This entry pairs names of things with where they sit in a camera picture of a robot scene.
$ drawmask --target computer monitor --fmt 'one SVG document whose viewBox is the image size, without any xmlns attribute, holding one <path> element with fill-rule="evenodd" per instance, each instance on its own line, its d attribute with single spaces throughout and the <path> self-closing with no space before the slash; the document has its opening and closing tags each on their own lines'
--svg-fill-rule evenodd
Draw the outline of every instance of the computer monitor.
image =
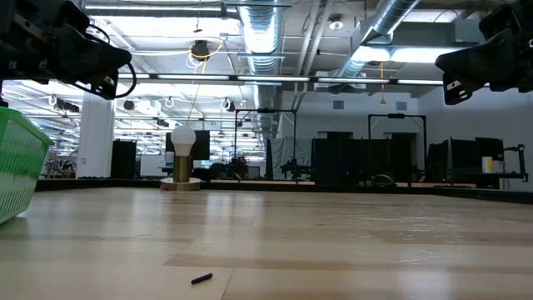
<svg viewBox="0 0 533 300">
<path fill-rule="evenodd" d="M 503 140 L 499 138 L 476 137 L 480 149 L 480 156 L 492 157 L 492 160 L 503 161 Z"/>
<path fill-rule="evenodd" d="M 451 161 L 454 169 L 480 171 L 481 156 L 477 142 L 451 138 Z"/>
<path fill-rule="evenodd" d="M 249 166 L 248 167 L 248 179 L 255 179 L 261 176 L 261 168 L 259 166 Z"/>
</svg>

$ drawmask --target fluorescent light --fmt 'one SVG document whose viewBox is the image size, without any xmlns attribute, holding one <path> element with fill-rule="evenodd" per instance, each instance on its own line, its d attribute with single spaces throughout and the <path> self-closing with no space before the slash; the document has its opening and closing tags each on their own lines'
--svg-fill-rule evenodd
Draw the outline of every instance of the fluorescent light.
<svg viewBox="0 0 533 300">
<path fill-rule="evenodd" d="M 145 117 L 135 117 L 135 116 L 130 116 L 130 115 L 116 115 L 115 116 L 115 119 L 119 119 L 119 120 L 153 120 L 153 117 L 148 117 L 148 116 L 145 116 Z"/>
<path fill-rule="evenodd" d="M 166 5 L 166 6 L 133 6 L 133 5 L 116 5 L 116 6 L 113 6 L 113 5 L 87 5 L 85 6 L 85 9 L 102 9 L 102 10 L 108 10 L 108 9 L 117 9 L 117 10 L 139 10 L 139 11 L 144 11 L 144 10 L 155 10 L 155 11 L 161 11 L 161 10 L 166 10 L 166 11 L 194 11 L 194 12 L 197 12 L 197 11 L 202 11 L 202 12 L 218 12 L 220 11 L 220 9 L 218 7 L 203 7 L 203 6 L 190 6 L 190 7 L 186 7 L 186 6 L 179 6 L 179 5 L 176 5 L 176 6 L 171 6 L 171 5 Z"/>
<path fill-rule="evenodd" d="M 273 82 L 309 82 L 308 77 L 284 77 L 284 76 L 238 76 L 237 80 L 242 81 L 273 81 Z"/>
<path fill-rule="evenodd" d="M 390 58 L 391 55 L 387 50 L 378 47 L 366 46 L 359 47 L 351 56 L 352 61 L 358 62 L 386 62 Z"/>
<path fill-rule="evenodd" d="M 229 76 L 223 75 L 178 75 L 162 74 L 157 75 L 159 79 L 179 79 L 179 80 L 229 80 Z"/>
<path fill-rule="evenodd" d="M 375 84 L 388 84 L 389 79 L 376 79 L 376 78 L 334 78 L 324 77 L 318 78 L 319 83 L 375 83 Z"/>
<path fill-rule="evenodd" d="M 150 129 L 150 128 L 115 128 L 117 132 L 140 132 L 140 133 L 171 133 L 171 129 Z"/>
<path fill-rule="evenodd" d="M 239 59 L 241 58 L 275 58 L 275 59 L 285 59 L 284 54 L 257 54 L 257 53 L 239 53 L 237 54 Z"/>
<path fill-rule="evenodd" d="M 80 115 L 40 115 L 40 114 L 27 114 L 26 118 L 79 118 Z"/>
<path fill-rule="evenodd" d="M 398 84 L 413 84 L 413 85 L 442 85 L 441 80 L 416 80 L 416 79 L 400 79 Z"/>
<path fill-rule="evenodd" d="M 442 54 L 459 51 L 460 47 L 399 47 L 391 54 L 397 63 L 434 63 Z"/>
<path fill-rule="evenodd" d="M 150 79 L 150 74 L 136 74 L 137 79 Z M 133 75 L 131 73 L 122 73 L 118 74 L 119 79 L 133 79 Z"/>
</svg>

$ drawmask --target light bulb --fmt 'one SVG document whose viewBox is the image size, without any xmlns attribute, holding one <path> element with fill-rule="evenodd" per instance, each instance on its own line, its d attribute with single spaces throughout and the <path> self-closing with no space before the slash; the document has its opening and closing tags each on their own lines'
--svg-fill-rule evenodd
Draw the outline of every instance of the light bulb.
<svg viewBox="0 0 533 300">
<path fill-rule="evenodd" d="M 192 145 L 197 140 L 197 135 L 190 127 L 178 126 L 174 128 L 170 136 L 174 144 L 174 153 L 178 157 L 188 157 Z"/>
</svg>

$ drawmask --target ductwork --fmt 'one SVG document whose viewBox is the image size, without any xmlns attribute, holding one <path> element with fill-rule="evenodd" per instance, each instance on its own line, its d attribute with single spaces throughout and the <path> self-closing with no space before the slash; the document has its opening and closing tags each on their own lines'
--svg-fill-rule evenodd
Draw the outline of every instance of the ductwork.
<svg viewBox="0 0 533 300">
<path fill-rule="evenodd" d="M 126 3 L 86 3 L 83 9 L 91 16 L 103 17 L 155 17 L 155 18 L 230 18 L 240 20 L 235 7 L 228 7 L 227 12 L 222 13 L 222 6 L 214 5 L 161 5 L 147 6 Z"/>
<path fill-rule="evenodd" d="M 240 7 L 243 23 L 243 37 L 248 53 L 275 54 L 279 50 L 281 36 L 281 9 L 278 7 Z M 278 75 L 280 60 L 269 57 L 248 58 L 250 72 L 254 75 Z M 281 89 L 272 85 L 255 85 L 254 102 L 256 108 L 279 109 Z M 259 123 L 264 138 L 276 136 L 279 114 L 259 115 Z"/>
<path fill-rule="evenodd" d="M 355 52 L 339 69 L 336 76 L 355 77 L 359 74 L 368 62 L 358 59 L 357 49 L 363 43 L 391 43 L 394 30 L 419 2 L 420 0 L 381 0 L 376 13 L 357 24 L 352 35 Z"/>
</svg>

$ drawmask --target white wall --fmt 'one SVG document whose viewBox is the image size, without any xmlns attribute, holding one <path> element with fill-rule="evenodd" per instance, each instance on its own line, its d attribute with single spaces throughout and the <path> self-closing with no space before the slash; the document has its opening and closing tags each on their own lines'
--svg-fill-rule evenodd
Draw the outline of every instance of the white wall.
<svg viewBox="0 0 533 300">
<path fill-rule="evenodd" d="M 116 101 L 85 92 L 77 152 L 76 177 L 111 176 Z"/>
<path fill-rule="evenodd" d="M 503 138 L 505 147 L 526 145 L 526 171 L 533 172 L 533 93 L 517 90 L 491 92 L 488 88 L 455 106 L 444 105 L 442 89 L 437 88 L 419 99 L 419 112 L 428 118 L 428 143 L 448 137 L 472 140 Z M 506 152 L 507 171 L 519 172 L 518 155 Z M 511 180 L 512 190 L 533 191 L 533 182 Z"/>
<path fill-rule="evenodd" d="M 284 92 L 285 108 L 290 107 L 292 92 Z M 334 110 L 333 101 L 343 100 L 344 110 Z M 327 92 L 310 92 L 302 102 L 297 114 L 296 137 L 317 138 L 318 132 L 352 132 L 353 138 L 368 138 L 368 114 L 404 113 L 418 114 L 417 99 L 411 99 L 407 93 L 386 93 L 386 104 L 381 104 L 381 94 L 341 94 L 333 96 Z M 407 102 L 407 111 L 398 112 L 396 101 Z M 372 119 L 372 138 L 384 138 L 384 133 L 416 133 L 417 164 L 423 168 L 424 146 L 422 136 L 422 120 L 388 119 L 374 117 Z M 293 126 L 286 120 L 281 122 L 280 137 L 292 137 Z"/>
</svg>

